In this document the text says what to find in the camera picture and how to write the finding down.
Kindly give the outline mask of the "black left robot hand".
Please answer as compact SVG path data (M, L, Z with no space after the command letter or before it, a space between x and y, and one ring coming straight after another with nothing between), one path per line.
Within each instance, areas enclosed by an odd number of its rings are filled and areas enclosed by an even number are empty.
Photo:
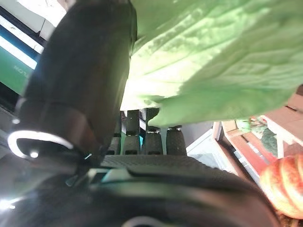
M251 181L186 155L107 155L136 38L128 0L68 10L16 105L1 226L279 226Z

